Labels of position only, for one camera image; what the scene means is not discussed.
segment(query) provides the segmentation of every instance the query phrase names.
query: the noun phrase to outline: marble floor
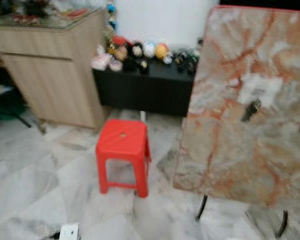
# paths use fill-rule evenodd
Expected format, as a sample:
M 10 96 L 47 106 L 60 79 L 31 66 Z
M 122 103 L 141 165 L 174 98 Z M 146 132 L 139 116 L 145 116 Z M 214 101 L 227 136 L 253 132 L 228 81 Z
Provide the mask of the marble floor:
M 172 188 L 182 119 L 147 114 L 152 154 L 149 195 L 110 188 L 99 193 L 94 153 L 99 135 L 63 125 L 36 127 L 0 121 L 0 240 L 39 240 L 62 224 L 79 223 L 82 240 L 271 240 L 282 211 L 209 197 L 200 222 L 201 196 Z M 139 120 L 137 111 L 109 118 Z M 129 164 L 109 161 L 109 178 L 133 182 Z M 300 240 L 300 214 L 290 213 L 283 240 Z

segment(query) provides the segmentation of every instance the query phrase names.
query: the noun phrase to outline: black cable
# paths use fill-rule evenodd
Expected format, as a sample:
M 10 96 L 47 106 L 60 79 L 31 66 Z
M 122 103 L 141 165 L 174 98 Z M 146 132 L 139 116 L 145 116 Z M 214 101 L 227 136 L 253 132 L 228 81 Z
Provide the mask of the black cable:
M 59 240 L 59 238 L 60 238 L 60 232 L 57 231 L 55 234 L 41 238 L 41 240 L 48 240 L 48 239 Z

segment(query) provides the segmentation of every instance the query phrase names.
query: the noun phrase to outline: glass countertop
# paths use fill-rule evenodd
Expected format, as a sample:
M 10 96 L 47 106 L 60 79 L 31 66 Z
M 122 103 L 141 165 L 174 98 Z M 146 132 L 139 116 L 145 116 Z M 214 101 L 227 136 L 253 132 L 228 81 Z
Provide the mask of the glass countertop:
M 88 8 L 85 13 L 80 15 L 75 19 L 68 19 L 62 15 L 52 15 L 45 18 L 37 18 L 36 23 L 20 23 L 14 20 L 16 14 L 12 13 L 6 16 L 0 16 L 0 27 L 27 27 L 27 28 L 50 28 L 50 29 L 66 29 L 77 21 L 89 16 L 95 11 L 99 10 L 97 8 Z

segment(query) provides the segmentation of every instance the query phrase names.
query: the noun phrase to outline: yellow toy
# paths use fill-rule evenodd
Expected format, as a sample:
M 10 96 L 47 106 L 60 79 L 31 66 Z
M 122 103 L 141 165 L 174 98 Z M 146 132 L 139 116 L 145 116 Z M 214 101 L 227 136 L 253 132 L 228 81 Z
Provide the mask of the yellow toy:
M 168 53 L 168 47 L 167 45 L 165 45 L 164 43 L 158 43 L 155 47 L 155 56 L 158 59 L 164 59 L 164 57 L 167 55 Z

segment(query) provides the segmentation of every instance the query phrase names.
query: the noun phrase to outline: orange marble veining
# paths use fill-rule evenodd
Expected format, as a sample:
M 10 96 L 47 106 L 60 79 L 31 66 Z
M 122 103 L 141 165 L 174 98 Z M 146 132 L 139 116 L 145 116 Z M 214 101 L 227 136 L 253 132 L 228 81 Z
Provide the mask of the orange marble veining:
M 210 12 L 173 184 L 253 204 L 300 203 L 300 12 Z

